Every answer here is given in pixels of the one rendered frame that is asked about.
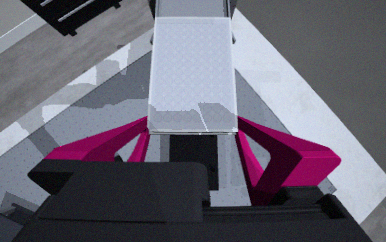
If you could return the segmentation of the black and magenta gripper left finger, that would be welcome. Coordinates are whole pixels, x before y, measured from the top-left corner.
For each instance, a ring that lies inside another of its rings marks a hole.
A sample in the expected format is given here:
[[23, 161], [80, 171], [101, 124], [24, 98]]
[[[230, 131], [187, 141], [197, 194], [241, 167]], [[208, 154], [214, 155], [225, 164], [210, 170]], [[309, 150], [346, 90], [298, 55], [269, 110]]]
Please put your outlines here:
[[145, 116], [129, 124], [57, 147], [44, 159], [115, 161], [115, 153], [141, 133], [127, 161], [144, 162], [150, 140], [147, 118]]

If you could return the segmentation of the white multi-well plate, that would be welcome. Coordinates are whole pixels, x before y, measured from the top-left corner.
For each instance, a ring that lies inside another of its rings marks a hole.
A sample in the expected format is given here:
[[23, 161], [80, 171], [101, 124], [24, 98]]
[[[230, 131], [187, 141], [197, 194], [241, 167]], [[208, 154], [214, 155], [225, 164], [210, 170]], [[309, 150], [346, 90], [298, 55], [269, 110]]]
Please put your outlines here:
[[236, 135], [230, 17], [155, 17], [150, 135]]

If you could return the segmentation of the grey perforated base plate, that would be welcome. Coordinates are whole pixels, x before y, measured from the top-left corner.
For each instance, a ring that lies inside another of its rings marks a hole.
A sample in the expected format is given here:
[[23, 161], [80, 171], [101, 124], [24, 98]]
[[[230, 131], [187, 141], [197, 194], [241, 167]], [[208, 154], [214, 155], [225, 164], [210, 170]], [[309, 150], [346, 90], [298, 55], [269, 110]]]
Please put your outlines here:
[[[36, 212], [50, 196], [28, 172], [53, 149], [148, 115], [152, 50], [74, 102], [0, 156], [0, 210], [15, 203]], [[290, 131], [235, 68], [237, 116]], [[211, 207], [251, 206], [235, 135], [217, 135], [219, 190]], [[170, 135], [150, 135], [144, 162], [169, 162]]]

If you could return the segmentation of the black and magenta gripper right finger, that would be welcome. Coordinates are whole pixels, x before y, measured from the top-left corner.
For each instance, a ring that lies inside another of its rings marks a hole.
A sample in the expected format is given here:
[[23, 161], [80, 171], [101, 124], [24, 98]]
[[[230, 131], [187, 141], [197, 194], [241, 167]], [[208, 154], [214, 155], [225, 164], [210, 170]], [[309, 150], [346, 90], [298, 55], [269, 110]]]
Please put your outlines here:
[[[267, 206], [286, 186], [317, 186], [341, 163], [329, 147], [280, 132], [237, 116], [235, 141], [251, 206]], [[245, 134], [270, 154], [265, 170]]]

